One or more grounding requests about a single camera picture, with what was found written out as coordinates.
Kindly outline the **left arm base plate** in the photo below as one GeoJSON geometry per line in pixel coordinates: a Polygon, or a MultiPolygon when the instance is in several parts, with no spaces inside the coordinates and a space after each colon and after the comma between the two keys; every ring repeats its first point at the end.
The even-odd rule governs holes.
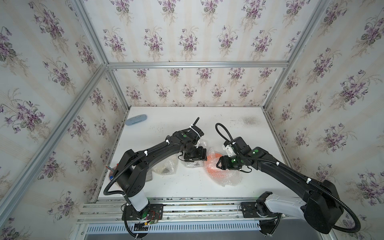
{"type": "Polygon", "coordinates": [[[133,205],[125,205],[123,208],[123,221],[158,221],[163,218],[163,204],[149,204],[143,210],[137,211],[133,205]]]}

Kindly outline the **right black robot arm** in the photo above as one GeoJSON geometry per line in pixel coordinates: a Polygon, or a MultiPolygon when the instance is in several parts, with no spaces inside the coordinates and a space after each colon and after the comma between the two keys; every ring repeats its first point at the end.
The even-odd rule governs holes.
{"type": "Polygon", "coordinates": [[[300,199],[278,199],[272,192],[264,192],[258,199],[259,214],[285,214],[305,220],[313,229],[328,234],[332,229],[354,234],[361,230],[358,216],[339,197],[336,186],[328,180],[312,179],[277,160],[268,151],[246,144],[242,137],[228,135],[224,142],[226,155],[216,165],[223,171],[261,171],[285,187],[300,199]]]}

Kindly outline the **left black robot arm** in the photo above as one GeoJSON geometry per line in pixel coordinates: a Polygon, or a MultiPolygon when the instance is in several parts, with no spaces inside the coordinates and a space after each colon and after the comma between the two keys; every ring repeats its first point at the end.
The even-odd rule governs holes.
{"type": "Polygon", "coordinates": [[[178,155],[184,162],[207,160],[207,149],[198,142],[204,132],[196,123],[189,128],[166,136],[165,140],[151,148],[134,152],[126,151],[119,163],[111,170],[110,182],[103,190],[105,196],[121,195],[126,200],[122,220],[127,232],[136,240],[147,234],[143,229],[162,218],[159,210],[154,210],[145,196],[143,188],[147,172],[161,161],[178,155]]]}

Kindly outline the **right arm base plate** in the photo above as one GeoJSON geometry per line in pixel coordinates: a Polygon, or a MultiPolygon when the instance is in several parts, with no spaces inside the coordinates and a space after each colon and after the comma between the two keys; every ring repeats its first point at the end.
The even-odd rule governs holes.
{"type": "Polygon", "coordinates": [[[265,203],[242,202],[239,207],[244,218],[277,218],[281,214],[271,212],[265,203]]]}

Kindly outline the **bubble wrap around orange plate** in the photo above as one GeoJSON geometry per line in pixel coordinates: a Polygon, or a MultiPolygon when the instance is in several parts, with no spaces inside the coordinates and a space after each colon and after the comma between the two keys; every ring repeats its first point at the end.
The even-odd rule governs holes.
{"type": "Polygon", "coordinates": [[[239,185],[243,179],[240,172],[217,168],[217,163],[222,156],[221,153],[216,152],[213,148],[208,149],[207,161],[204,163],[206,173],[215,183],[222,187],[239,185]]]}

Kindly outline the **orange dinner plate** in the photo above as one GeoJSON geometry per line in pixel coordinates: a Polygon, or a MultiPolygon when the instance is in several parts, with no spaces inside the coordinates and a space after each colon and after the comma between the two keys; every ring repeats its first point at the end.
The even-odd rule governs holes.
{"type": "Polygon", "coordinates": [[[219,157],[221,156],[223,155],[215,151],[209,152],[207,156],[207,161],[205,162],[205,165],[204,165],[204,168],[207,174],[214,181],[223,181],[224,179],[227,179],[230,177],[229,171],[224,171],[216,168],[216,163],[218,162],[219,157]]]}

